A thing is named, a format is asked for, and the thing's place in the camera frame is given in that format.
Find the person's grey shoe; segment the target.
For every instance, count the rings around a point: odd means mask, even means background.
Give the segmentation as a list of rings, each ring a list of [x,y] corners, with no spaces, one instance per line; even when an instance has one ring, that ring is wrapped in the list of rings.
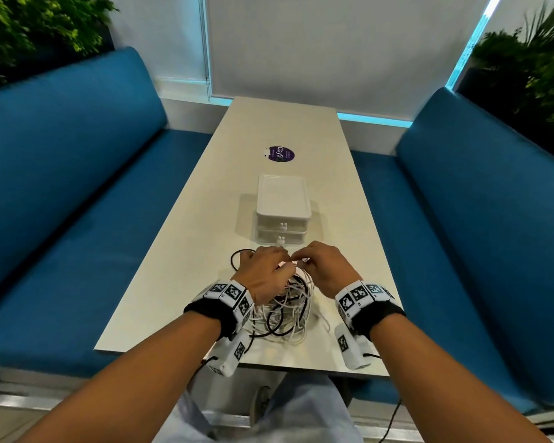
[[[258,387],[251,400],[251,408],[249,412],[250,427],[257,425],[265,415],[268,404],[271,399],[271,387]]]

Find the white two-drawer box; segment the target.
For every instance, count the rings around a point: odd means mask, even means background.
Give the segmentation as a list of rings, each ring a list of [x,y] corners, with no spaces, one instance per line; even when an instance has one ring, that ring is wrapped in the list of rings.
[[[255,242],[261,245],[303,245],[312,217],[303,177],[260,175],[255,211]]]

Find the blue sofa bench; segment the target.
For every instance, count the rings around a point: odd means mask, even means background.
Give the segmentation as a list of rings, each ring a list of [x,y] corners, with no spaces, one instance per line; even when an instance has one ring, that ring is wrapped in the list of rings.
[[[0,379],[88,378],[94,347],[203,155],[124,48],[0,88]]]
[[[352,152],[405,313],[527,414],[554,407],[554,156],[440,88]]]

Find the green leafy plant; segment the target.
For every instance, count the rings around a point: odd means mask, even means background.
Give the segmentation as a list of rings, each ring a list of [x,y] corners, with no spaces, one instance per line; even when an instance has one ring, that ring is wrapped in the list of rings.
[[[111,0],[0,0],[0,87],[114,50]]]
[[[554,156],[554,6],[486,33],[457,92]]]

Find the person's left hand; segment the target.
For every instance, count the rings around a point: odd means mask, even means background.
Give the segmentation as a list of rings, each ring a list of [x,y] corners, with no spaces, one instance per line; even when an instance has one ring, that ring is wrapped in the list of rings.
[[[232,280],[243,285],[251,294],[255,306],[265,305],[274,297],[283,295],[283,290],[271,290],[268,281],[268,254],[288,253],[281,246],[258,247],[254,252],[245,250],[240,253],[239,268]]]

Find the round purple sticker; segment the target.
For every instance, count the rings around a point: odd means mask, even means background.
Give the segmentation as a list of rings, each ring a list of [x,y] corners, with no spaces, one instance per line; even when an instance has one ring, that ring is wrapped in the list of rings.
[[[295,159],[293,150],[284,146],[270,146],[264,150],[264,156],[273,162],[291,162]]]

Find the person's left forearm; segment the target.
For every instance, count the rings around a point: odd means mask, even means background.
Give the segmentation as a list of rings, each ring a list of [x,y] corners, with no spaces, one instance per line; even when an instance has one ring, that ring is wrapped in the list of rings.
[[[18,443],[152,443],[221,333],[187,312],[60,402]]]

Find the person's right hand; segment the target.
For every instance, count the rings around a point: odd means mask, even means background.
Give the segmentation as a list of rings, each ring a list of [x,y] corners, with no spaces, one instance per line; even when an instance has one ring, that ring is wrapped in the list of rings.
[[[325,297],[333,299],[343,288],[363,280],[336,246],[320,241],[307,246],[321,247],[321,282],[314,284]]]

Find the person's right forearm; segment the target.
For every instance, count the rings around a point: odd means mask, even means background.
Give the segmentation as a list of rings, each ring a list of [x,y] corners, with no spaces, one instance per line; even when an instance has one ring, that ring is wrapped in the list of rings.
[[[370,340],[425,443],[551,443],[405,316],[388,315]]]

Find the person's grey trousers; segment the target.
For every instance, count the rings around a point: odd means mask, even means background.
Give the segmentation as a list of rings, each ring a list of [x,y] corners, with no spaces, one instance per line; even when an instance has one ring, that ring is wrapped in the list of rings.
[[[337,387],[323,374],[287,374],[241,436],[213,439],[212,431],[185,392],[152,443],[363,443]]]

